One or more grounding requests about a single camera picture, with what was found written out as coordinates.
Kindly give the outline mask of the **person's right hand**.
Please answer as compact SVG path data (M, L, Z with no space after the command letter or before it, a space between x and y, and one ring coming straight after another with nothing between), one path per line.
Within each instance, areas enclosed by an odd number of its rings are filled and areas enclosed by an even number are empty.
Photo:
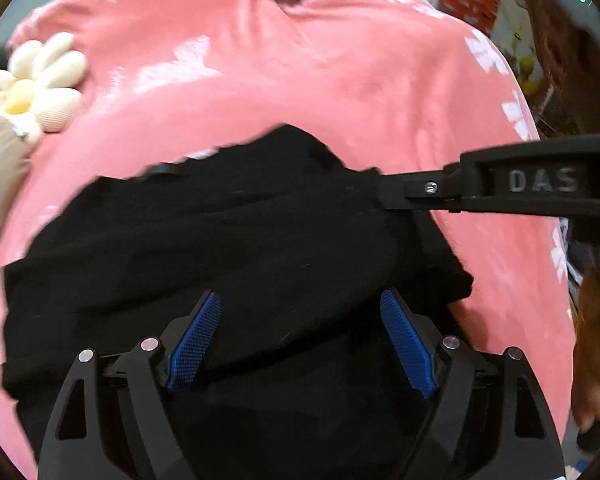
M593 269L580 286L576 334L571 411L584 434L600 421L600 280Z

